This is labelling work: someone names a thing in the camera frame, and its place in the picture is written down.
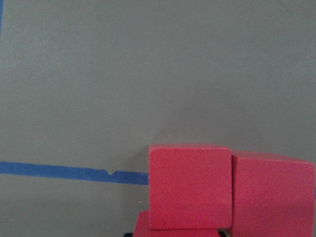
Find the red block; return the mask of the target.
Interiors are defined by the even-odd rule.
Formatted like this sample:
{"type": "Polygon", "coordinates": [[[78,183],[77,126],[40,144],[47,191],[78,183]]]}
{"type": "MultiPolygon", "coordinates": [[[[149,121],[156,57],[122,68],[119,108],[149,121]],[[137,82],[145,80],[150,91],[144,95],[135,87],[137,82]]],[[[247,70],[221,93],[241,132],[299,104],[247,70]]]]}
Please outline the red block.
{"type": "Polygon", "coordinates": [[[154,230],[228,229],[232,155],[213,144],[149,146],[149,224],[154,230]]]}
{"type": "Polygon", "coordinates": [[[232,237],[311,237],[315,166],[282,155],[233,151],[232,237]]]}
{"type": "Polygon", "coordinates": [[[133,237],[219,237],[216,229],[209,230],[152,230],[149,227],[149,212],[138,214],[133,237]]]}

